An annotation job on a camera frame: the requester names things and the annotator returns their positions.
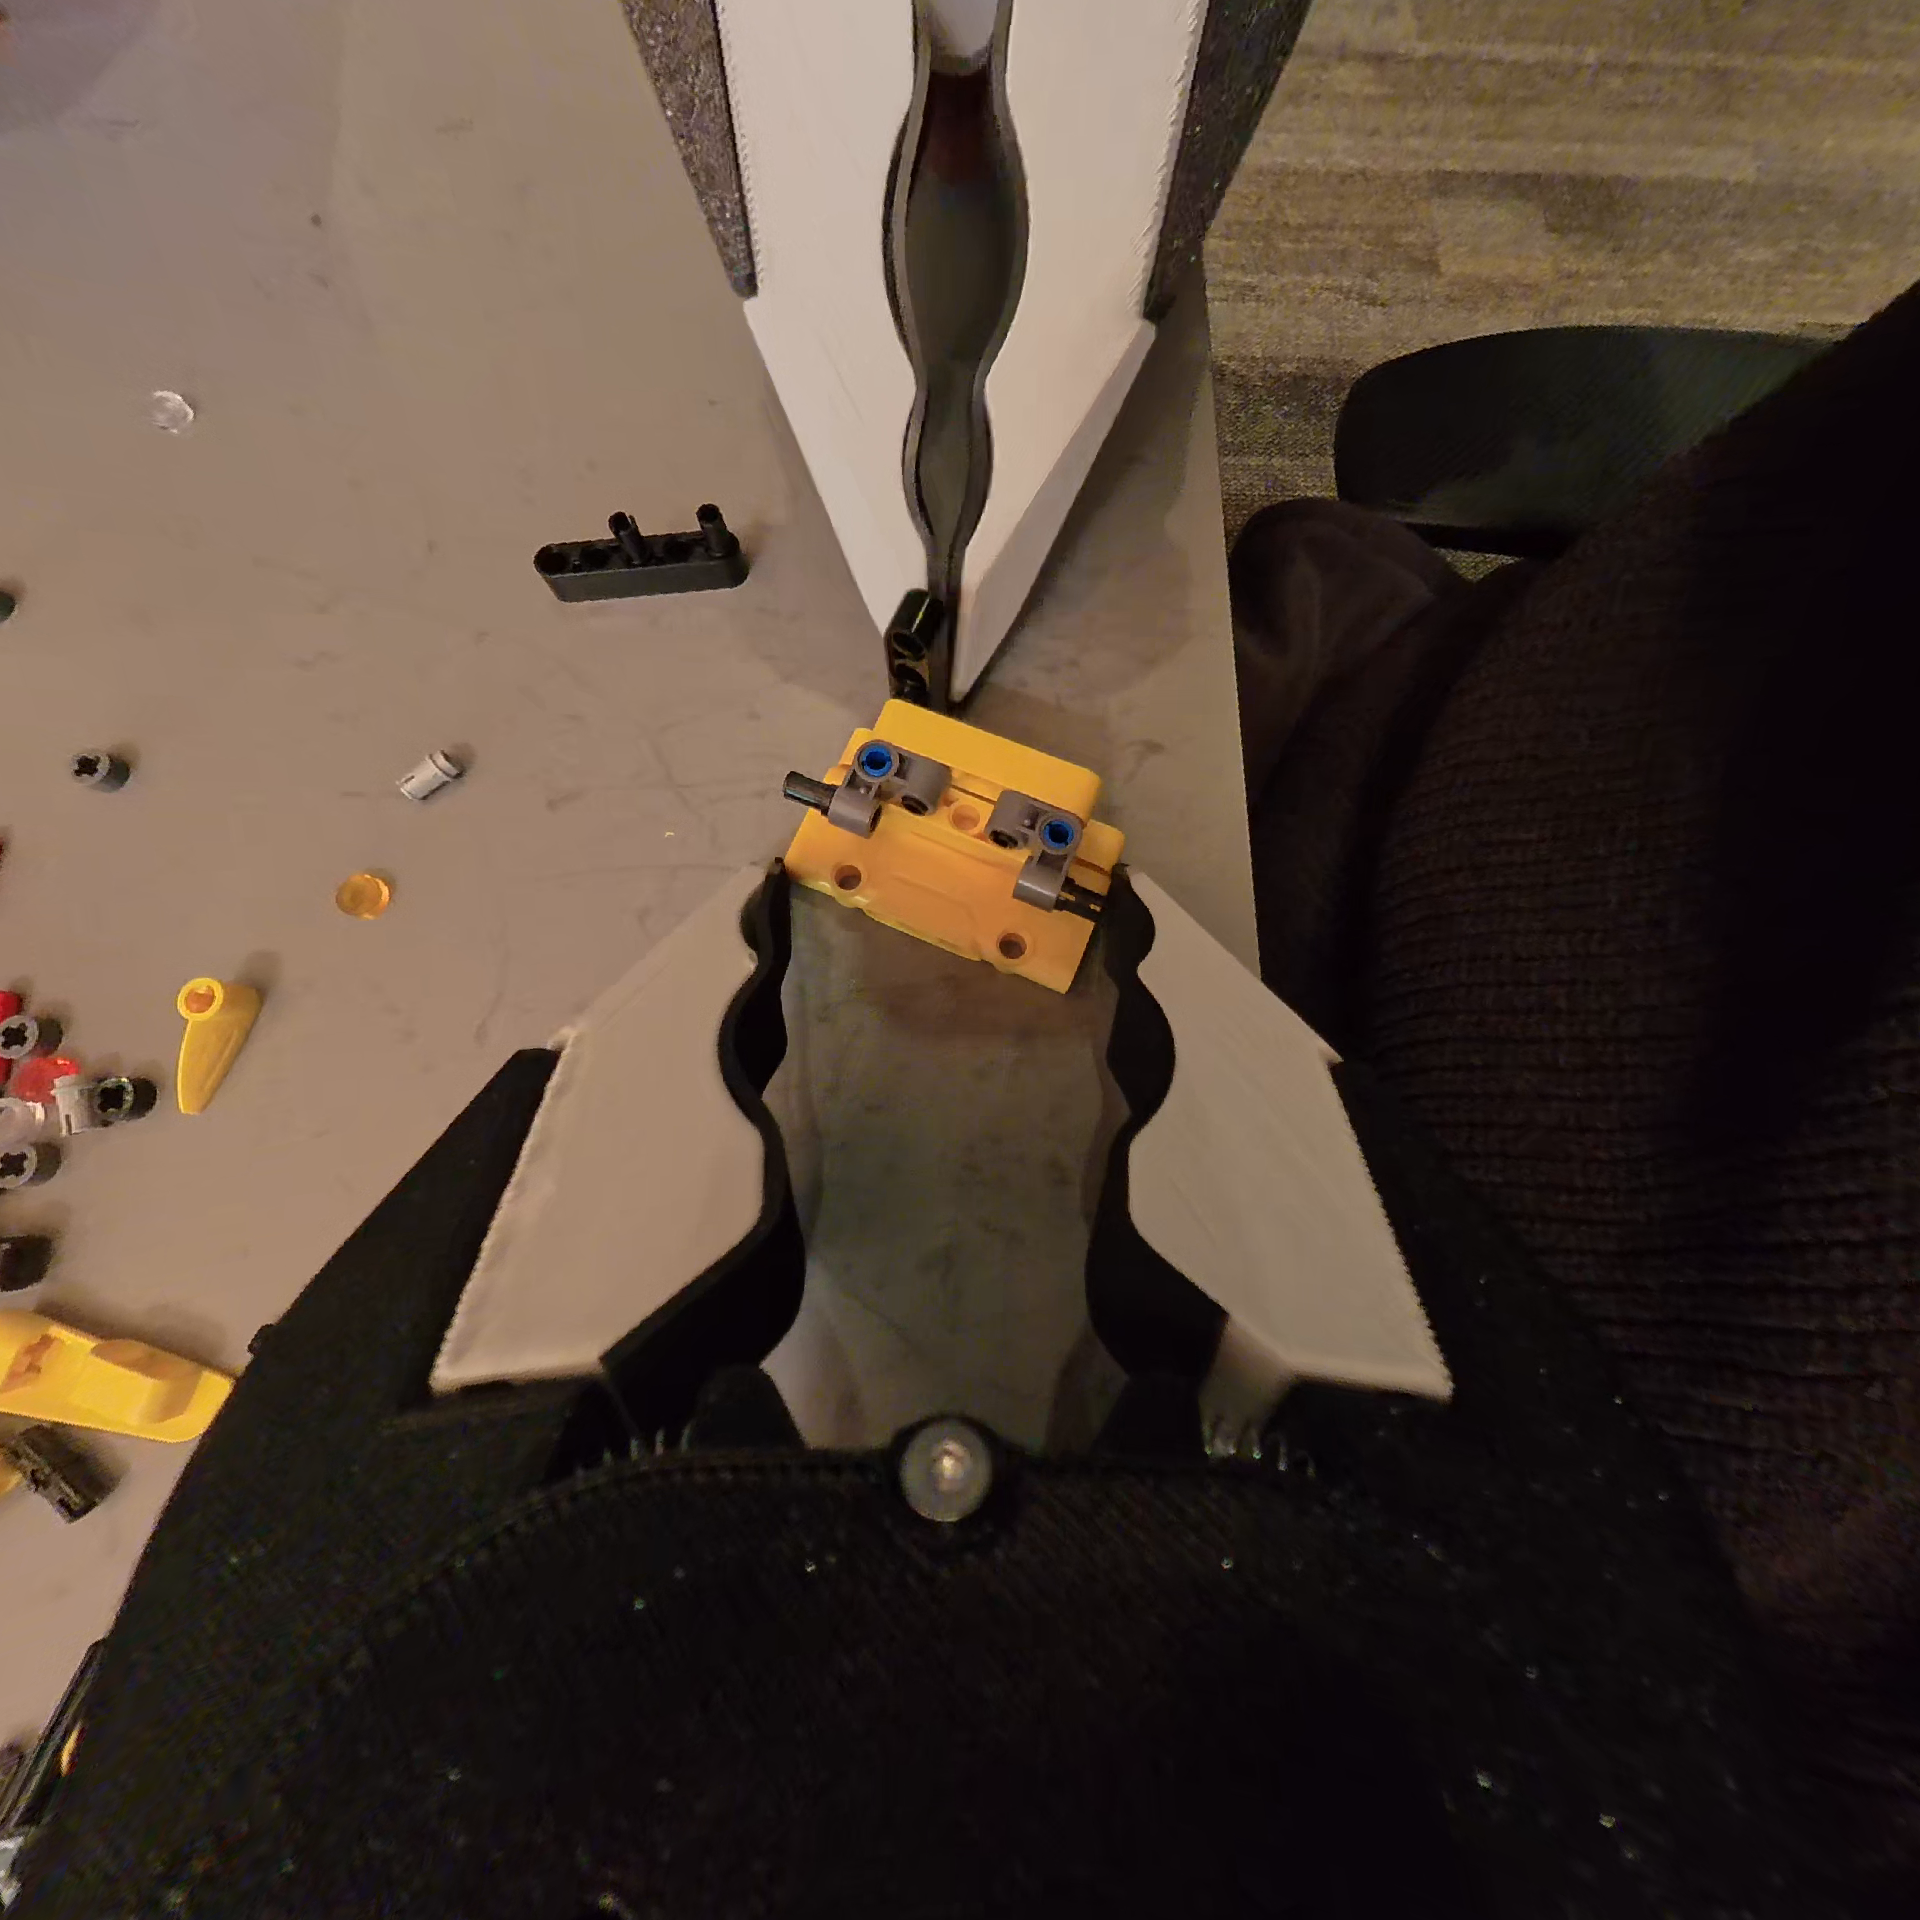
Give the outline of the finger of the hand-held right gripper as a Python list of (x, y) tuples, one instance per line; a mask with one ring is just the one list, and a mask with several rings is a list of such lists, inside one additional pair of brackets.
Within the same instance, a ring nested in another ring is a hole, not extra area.
[(917, 376), (890, 294), (890, 192), (917, 99), (904, 2), (720, 2), (757, 267), (748, 323), (877, 628), (926, 588), (904, 448)]
[(957, 574), (957, 700), (1021, 620), (1153, 344), (1149, 275), (1204, 22), (1200, 2), (1014, 2), (997, 22), (1021, 286), (980, 386), (989, 489)]

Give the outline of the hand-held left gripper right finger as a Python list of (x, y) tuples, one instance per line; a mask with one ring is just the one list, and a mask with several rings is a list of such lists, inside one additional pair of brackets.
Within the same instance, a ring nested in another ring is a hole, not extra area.
[(1149, 877), (1108, 894), (1108, 1355), (1200, 1444), (1301, 1385), (1454, 1380), (1337, 1083), (1340, 1056)]

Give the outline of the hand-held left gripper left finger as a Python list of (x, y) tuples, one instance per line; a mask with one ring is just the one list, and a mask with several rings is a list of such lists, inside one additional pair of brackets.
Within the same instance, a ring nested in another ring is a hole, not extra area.
[(745, 867), (555, 1039), (429, 1385), (585, 1380), (692, 1411), (792, 1330), (805, 1250), (766, 1091), (786, 1056), (782, 867)]

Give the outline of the black beam with pins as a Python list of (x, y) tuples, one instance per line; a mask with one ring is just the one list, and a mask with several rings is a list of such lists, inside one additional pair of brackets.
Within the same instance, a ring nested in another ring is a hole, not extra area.
[(952, 612), (911, 588), (883, 631), (887, 698), (946, 713), (952, 700)]
[(534, 553), (534, 570), (556, 602), (595, 606), (639, 597), (736, 588), (750, 558), (720, 508), (702, 503), (686, 533), (649, 535), (634, 516), (610, 516), (599, 539), (549, 541)]

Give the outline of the yellow brick assembly grey connectors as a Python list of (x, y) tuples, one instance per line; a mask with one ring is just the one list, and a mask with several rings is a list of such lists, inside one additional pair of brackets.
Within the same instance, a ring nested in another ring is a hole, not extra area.
[(1075, 984), (1122, 865), (1101, 778), (901, 698), (823, 775), (791, 771), (803, 809), (786, 875), (948, 954), (1050, 993)]

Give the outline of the person's dark clothing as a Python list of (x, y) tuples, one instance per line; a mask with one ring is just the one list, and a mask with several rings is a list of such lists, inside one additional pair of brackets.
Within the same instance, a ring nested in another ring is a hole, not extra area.
[(1550, 560), (1229, 555), (1260, 974), (1610, 1350), (1916, 1915), (1919, 292)]

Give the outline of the yellow cone tooth piece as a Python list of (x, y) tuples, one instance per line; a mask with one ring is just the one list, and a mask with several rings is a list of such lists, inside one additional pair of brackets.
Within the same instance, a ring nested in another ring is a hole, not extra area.
[(253, 984), (192, 977), (176, 997), (183, 1037), (176, 1053), (174, 1100), (183, 1118), (200, 1118), (222, 1090), (262, 1012)]

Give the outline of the black chair seat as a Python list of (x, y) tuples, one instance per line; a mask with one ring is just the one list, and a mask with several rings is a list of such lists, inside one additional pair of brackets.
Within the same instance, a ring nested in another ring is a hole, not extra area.
[(1593, 324), (1411, 350), (1338, 408), (1333, 494), (1445, 553), (1552, 558), (1829, 347)]

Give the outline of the pile of building brick pieces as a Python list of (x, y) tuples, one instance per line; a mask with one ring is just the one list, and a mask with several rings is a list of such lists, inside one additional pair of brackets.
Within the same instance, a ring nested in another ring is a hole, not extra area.
[[(4, 1065), (20, 1083), (31, 1068), (47, 1069), (47, 1080), (39, 1094), (4, 1097), (4, 1192), (49, 1179), (63, 1141), (107, 1133), (156, 1109), (148, 1076), (57, 1068), (57, 1037), (49, 1020), (7, 1001)], [(39, 1311), (4, 1311), (3, 1373), (4, 1493), (37, 1497), (64, 1524), (80, 1524), (105, 1497), (78, 1434), (197, 1441), (232, 1389), (225, 1373), (141, 1341), (83, 1331)], [(92, 1643), (34, 1747), (4, 1772), (4, 1875), (22, 1865), (80, 1753), (101, 1658), (103, 1643)]]

